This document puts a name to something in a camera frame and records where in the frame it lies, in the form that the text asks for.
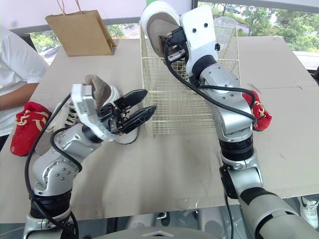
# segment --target black cable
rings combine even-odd
[[[198,88],[196,88],[194,85],[192,85],[191,83],[187,82],[186,80],[184,80],[182,77],[180,77],[172,68],[171,63],[168,59],[168,43],[165,43],[165,47],[164,47],[164,59],[165,59],[165,63],[166,66],[168,67],[169,71],[180,81],[182,82],[184,85],[188,86],[191,90],[195,91],[197,94],[199,94],[200,96],[202,96],[204,99],[206,99],[207,101],[211,102],[212,104],[221,107],[225,110],[240,114],[242,116],[246,116],[248,118],[250,118],[253,121],[253,124],[255,124],[257,122],[256,117],[254,117],[253,115],[251,115],[250,113],[241,111],[239,109],[230,107],[228,105],[224,105],[216,100],[214,100],[213,98],[211,98],[210,96],[206,95],[205,93],[203,93],[202,91],[200,91]]]
[[[26,189],[28,190],[30,198],[35,198],[33,190],[32,190],[32,186],[31,186],[31,183],[30,183],[30,178],[29,178],[29,166],[30,166],[30,162],[31,162],[31,157],[33,155],[35,147],[39,143],[39,141],[40,141],[42,135],[44,134],[45,130],[48,128],[49,124],[53,121],[55,116],[59,113],[59,111],[62,109],[63,105],[68,101],[68,99],[70,97],[71,97],[71,94],[69,94],[62,101],[62,103],[59,105],[59,107],[56,109],[56,111],[51,115],[51,117],[49,118],[49,120],[46,122],[46,124],[42,128],[41,132],[39,133],[38,137],[36,138],[32,148],[30,150],[30,153],[28,154],[28,157],[26,158],[26,162],[25,162],[25,166],[24,166],[24,180],[25,180]]]
[[[60,132],[62,132],[62,131],[65,131],[65,130],[67,130],[67,129],[68,129],[68,127],[60,128],[60,129],[58,129],[56,132],[54,132],[54,133],[51,135],[50,143],[51,143],[52,147],[53,147],[57,152],[59,152],[62,156],[66,157],[67,159],[69,159],[70,161],[72,161],[72,163],[74,163],[76,166],[78,166],[79,172],[81,172],[81,171],[82,171],[82,165],[81,165],[75,158],[73,158],[72,156],[70,156],[69,154],[67,154],[67,153],[64,152],[63,150],[61,150],[61,149],[55,144],[55,142],[54,142],[54,137],[55,137],[58,133],[60,133]]]
[[[38,208],[38,210],[45,216],[45,218],[50,221],[52,224],[56,225],[58,228],[61,228],[62,230],[66,231],[68,234],[70,234],[73,238],[78,239],[79,237],[77,237],[78,235],[78,226],[77,226],[77,222],[76,219],[73,215],[73,213],[71,212],[71,214],[73,215],[73,223],[75,226],[75,234],[69,229],[67,228],[65,225],[63,225],[62,223],[58,222],[57,220],[55,220],[54,218],[52,218],[46,211],[45,209],[42,207],[42,205],[40,204],[40,201],[42,200],[46,200],[45,197],[43,198],[37,198],[32,190],[32,186],[30,183],[30,178],[29,178],[29,167],[30,167],[30,162],[31,162],[31,158],[33,155],[33,152],[37,146],[37,144],[39,143],[41,137],[43,136],[45,130],[48,128],[48,126],[50,125],[50,123],[53,121],[53,119],[56,117],[56,115],[59,113],[59,111],[62,109],[62,107],[64,106],[64,104],[68,101],[68,99],[71,97],[71,94],[69,94],[63,101],[62,103],[59,105],[59,107],[56,109],[56,111],[52,114],[52,116],[50,117],[50,119],[46,122],[46,124],[44,125],[44,127],[42,128],[42,130],[40,131],[38,137],[36,138],[29,154],[28,157],[26,159],[25,162],[25,166],[24,166],[24,180],[25,180],[25,185],[26,188],[28,190],[29,193],[29,198],[31,199],[31,201],[34,202],[34,204],[36,205],[36,207]]]
[[[222,90],[222,91],[236,91],[236,92],[247,93],[252,98],[252,101],[251,101],[251,103],[249,105],[250,109],[253,108],[253,106],[255,104],[255,100],[256,100],[256,97],[255,97],[254,93],[252,93],[250,90],[246,90],[246,89],[243,89],[243,88],[223,87],[223,86],[198,86],[197,88],[199,88],[199,89],[214,89],[214,90]]]
[[[224,195],[225,198],[225,203],[226,203],[226,207],[228,210],[228,214],[229,214],[229,220],[230,220],[230,227],[231,227],[231,236],[230,239],[234,239],[234,222],[233,222],[233,216],[231,215],[231,211],[230,211],[230,207],[229,207],[229,203],[228,203],[228,197],[227,194],[225,193]]]
[[[79,225],[78,225],[78,222],[76,221],[76,218],[75,218],[73,212],[70,213],[70,216],[71,216],[73,224],[74,224],[75,237],[78,239],[80,237],[79,236]]]
[[[67,228],[65,225],[63,225],[62,223],[58,222],[56,219],[54,219],[53,217],[51,217],[50,215],[48,215],[48,213],[45,211],[45,209],[41,206],[41,204],[37,201],[34,201],[36,207],[38,208],[38,210],[45,216],[45,218],[51,222],[52,224],[56,225],[58,228],[61,228],[62,230],[66,231],[67,233],[69,233],[73,238],[75,239],[79,239],[79,237],[76,236],[77,232],[75,232],[75,234],[69,229]]]

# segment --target sneaker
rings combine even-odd
[[[168,3],[154,1],[141,15],[140,25],[148,36],[154,52],[164,57],[164,45],[173,30],[179,28],[179,15]]]
[[[257,123],[253,125],[253,130],[255,131],[263,131],[270,125],[270,121],[272,117],[270,114],[265,110],[264,106],[260,103],[259,96],[257,92],[251,91],[255,95],[255,103],[253,106],[253,115],[257,118]],[[244,99],[250,105],[251,103],[251,96],[247,93],[243,93]]]
[[[16,114],[11,153],[17,156],[27,156],[50,115],[51,112],[40,104],[26,103],[23,111]]]
[[[98,108],[112,103],[120,97],[119,91],[112,85],[108,85],[101,78],[96,75],[88,75],[85,77],[85,84],[91,85],[93,88],[93,96]],[[138,110],[137,106],[130,109],[127,114],[129,117],[132,113]],[[120,144],[133,143],[138,136],[138,129],[134,129],[128,134],[117,135],[115,141]]]
[[[133,106],[132,108],[130,108],[128,111],[128,114],[126,115],[127,118],[129,118],[131,114],[135,113],[138,110],[139,110],[138,106]],[[137,137],[138,137],[138,128],[133,129],[129,133],[125,133],[122,135],[118,134],[116,136],[115,141],[120,144],[130,144],[130,143],[133,143]]]
[[[57,104],[54,112],[61,105],[61,102]],[[68,100],[61,108],[59,113],[55,116],[53,121],[49,124],[46,132],[56,132],[58,129],[64,127],[71,127],[78,122],[78,115],[75,111],[75,107],[71,100]]]
[[[298,197],[300,203],[300,215],[305,219],[314,229],[318,228],[318,201],[310,201],[305,197]]]
[[[108,85],[96,75],[87,75],[84,84],[92,86],[97,108],[110,102],[113,103],[120,97],[119,91],[114,86]]]

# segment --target wire mesh basket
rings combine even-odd
[[[142,29],[140,33],[143,87],[149,92],[143,103],[157,106],[153,117],[146,122],[148,134],[215,131],[214,115],[205,100],[169,72]],[[236,29],[216,26],[215,34],[221,46],[218,62],[240,79]],[[183,59],[172,63],[172,67],[188,81]]]

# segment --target paper bag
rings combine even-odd
[[[79,12],[66,14],[57,0],[63,14],[45,18],[61,42],[68,56],[112,55],[112,40],[97,10],[82,11],[75,0]]]

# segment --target red sneaker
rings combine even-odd
[[[255,91],[251,91],[255,95],[255,103],[253,106],[253,115],[257,118],[257,123],[253,125],[253,130],[255,131],[263,131],[269,125],[272,117],[265,110],[264,106],[260,103],[259,96]],[[251,103],[251,96],[247,93],[243,93],[243,97],[247,101],[248,104]]]
[[[28,102],[24,110],[16,114],[16,128],[11,142],[11,153],[27,156],[51,112],[44,106]]]

